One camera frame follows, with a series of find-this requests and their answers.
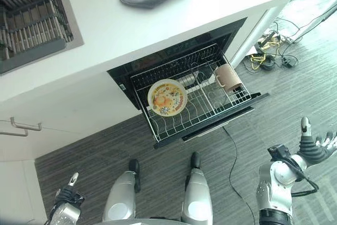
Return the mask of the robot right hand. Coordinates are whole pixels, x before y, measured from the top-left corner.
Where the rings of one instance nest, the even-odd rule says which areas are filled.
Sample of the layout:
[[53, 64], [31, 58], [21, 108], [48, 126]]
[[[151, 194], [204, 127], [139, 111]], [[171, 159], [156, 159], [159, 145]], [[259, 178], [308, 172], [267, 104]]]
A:
[[317, 136], [314, 140], [311, 122], [309, 118], [303, 117], [301, 119], [301, 139], [297, 154], [306, 161], [308, 166], [327, 160], [336, 154], [336, 133], [329, 131], [324, 139]]

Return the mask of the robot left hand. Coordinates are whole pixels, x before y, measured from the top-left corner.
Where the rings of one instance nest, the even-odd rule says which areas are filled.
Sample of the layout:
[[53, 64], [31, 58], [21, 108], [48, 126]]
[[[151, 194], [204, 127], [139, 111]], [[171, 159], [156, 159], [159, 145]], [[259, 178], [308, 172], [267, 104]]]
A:
[[79, 173], [75, 172], [67, 185], [60, 188], [55, 196], [55, 204], [70, 203], [75, 207], [80, 207], [85, 201], [85, 197], [79, 193], [75, 188]]

